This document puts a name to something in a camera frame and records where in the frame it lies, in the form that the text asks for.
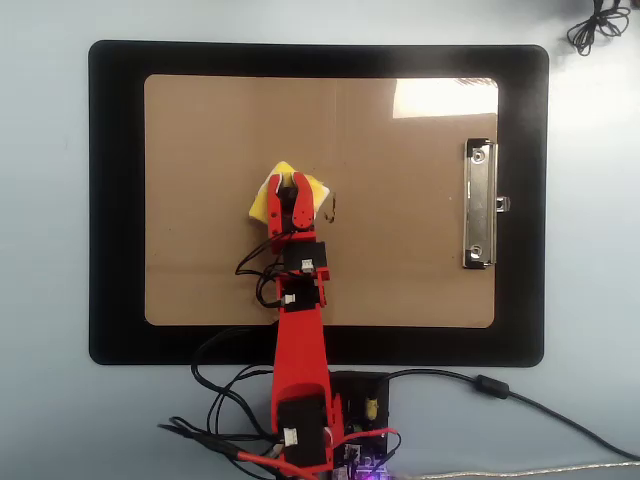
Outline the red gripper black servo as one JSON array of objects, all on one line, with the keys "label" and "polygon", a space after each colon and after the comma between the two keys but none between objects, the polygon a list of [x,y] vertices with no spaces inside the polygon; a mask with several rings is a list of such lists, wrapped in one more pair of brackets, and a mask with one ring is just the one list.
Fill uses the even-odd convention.
[{"label": "red gripper black servo", "polygon": [[272,250],[282,250],[290,242],[314,242],[315,208],[313,190],[303,173],[294,172],[295,187],[280,187],[281,173],[267,184],[268,230]]}]

